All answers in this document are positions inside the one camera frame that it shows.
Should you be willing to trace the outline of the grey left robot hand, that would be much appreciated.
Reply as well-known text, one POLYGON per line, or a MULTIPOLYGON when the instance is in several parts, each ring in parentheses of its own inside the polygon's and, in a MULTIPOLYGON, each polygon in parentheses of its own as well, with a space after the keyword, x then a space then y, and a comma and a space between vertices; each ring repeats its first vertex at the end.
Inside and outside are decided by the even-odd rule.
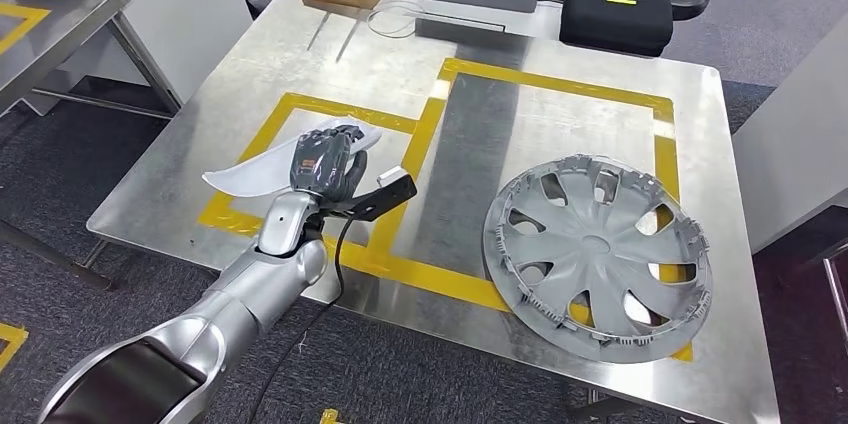
POLYGON ((290 168, 293 190, 316 195, 321 201, 344 202, 353 197, 361 181, 367 153, 351 151, 365 136, 355 125, 315 129, 302 134, 290 168))

